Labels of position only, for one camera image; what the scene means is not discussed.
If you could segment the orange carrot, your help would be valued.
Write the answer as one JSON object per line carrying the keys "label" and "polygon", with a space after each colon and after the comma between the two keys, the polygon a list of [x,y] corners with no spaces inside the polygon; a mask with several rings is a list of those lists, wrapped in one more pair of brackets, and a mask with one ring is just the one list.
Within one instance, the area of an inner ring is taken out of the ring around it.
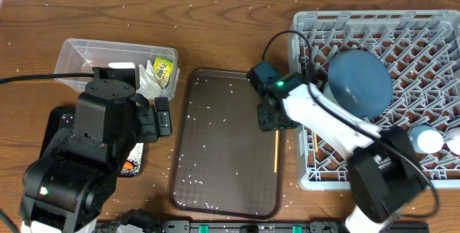
{"label": "orange carrot", "polygon": [[133,170],[134,169],[134,165],[129,162],[129,161],[126,161],[123,165],[123,169],[124,170]]}

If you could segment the wooden chopstick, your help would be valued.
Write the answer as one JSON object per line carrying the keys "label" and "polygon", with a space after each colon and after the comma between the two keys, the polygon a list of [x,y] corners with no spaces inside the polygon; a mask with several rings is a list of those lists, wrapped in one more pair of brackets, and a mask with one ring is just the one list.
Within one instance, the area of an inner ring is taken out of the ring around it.
{"label": "wooden chopstick", "polygon": [[318,152],[318,139],[317,134],[315,132],[313,133],[313,145],[315,152]]}
{"label": "wooden chopstick", "polygon": [[276,130],[275,131],[274,173],[277,173],[277,170],[278,170],[279,141],[280,141],[280,132],[279,130]]}

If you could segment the white wrapper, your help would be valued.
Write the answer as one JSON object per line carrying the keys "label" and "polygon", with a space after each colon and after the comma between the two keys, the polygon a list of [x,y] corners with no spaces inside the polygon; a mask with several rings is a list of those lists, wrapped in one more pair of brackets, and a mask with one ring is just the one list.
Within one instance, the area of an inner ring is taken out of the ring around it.
{"label": "white wrapper", "polygon": [[139,65],[139,88],[137,93],[142,94],[146,99],[154,99],[160,96],[161,86],[154,76],[154,68],[150,60],[146,67]]}

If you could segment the light blue rice bowl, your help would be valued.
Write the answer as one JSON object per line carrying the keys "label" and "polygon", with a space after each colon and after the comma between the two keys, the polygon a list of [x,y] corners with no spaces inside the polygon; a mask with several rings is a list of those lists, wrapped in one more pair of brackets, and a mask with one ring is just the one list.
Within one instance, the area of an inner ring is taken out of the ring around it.
{"label": "light blue rice bowl", "polygon": [[336,105],[339,106],[338,101],[336,100],[336,98],[334,97],[334,95],[333,95],[333,93],[331,91],[331,87],[329,85],[329,82],[325,82],[323,90],[322,90],[322,93],[327,99],[329,99],[330,101],[334,102]]}

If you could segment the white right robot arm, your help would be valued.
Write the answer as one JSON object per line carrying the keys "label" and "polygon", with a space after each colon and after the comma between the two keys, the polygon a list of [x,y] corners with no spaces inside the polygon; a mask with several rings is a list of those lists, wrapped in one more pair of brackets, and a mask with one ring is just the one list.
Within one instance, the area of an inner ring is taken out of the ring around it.
{"label": "white right robot arm", "polygon": [[355,202],[347,232],[381,232],[429,185],[406,132],[381,130],[327,99],[300,73],[282,77],[262,61],[247,73],[262,102],[262,131],[307,127],[345,160]]}

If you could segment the pink cup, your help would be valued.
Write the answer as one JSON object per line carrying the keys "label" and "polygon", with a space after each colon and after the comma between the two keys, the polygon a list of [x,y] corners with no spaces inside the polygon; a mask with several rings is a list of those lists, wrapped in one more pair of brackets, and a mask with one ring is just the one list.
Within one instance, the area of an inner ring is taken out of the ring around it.
{"label": "pink cup", "polygon": [[460,128],[453,128],[447,131],[447,136],[449,137],[450,141],[446,144],[450,151],[452,151],[456,155],[460,155]]}

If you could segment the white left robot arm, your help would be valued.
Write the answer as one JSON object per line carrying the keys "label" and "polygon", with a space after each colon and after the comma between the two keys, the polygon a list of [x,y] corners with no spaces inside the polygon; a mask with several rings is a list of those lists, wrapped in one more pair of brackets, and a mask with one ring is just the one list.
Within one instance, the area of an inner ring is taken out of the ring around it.
{"label": "white left robot arm", "polygon": [[135,69],[93,68],[67,125],[23,176],[21,232],[92,232],[130,152],[172,133],[166,97],[137,93]]}

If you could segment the blue plate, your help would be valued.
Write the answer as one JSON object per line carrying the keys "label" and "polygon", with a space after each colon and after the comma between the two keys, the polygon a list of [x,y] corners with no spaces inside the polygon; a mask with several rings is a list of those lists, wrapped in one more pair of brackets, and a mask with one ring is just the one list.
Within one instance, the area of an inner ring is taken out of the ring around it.
{"label": "blue plate", "polygon": [[335,56],[327,82],[339,106],[360,119],[378,117],[392,100],[390,74],[377,56],[364,50]]}

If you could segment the green snack packet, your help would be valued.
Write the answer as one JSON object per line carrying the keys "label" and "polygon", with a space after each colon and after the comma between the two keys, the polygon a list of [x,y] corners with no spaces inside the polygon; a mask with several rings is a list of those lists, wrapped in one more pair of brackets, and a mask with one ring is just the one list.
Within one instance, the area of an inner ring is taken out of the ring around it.
{"label": "green snack packet", "polygon": [[154,77],[161,88],[165,88],[173,71],[173,63],[167,59],[156,57],[153,64]]}

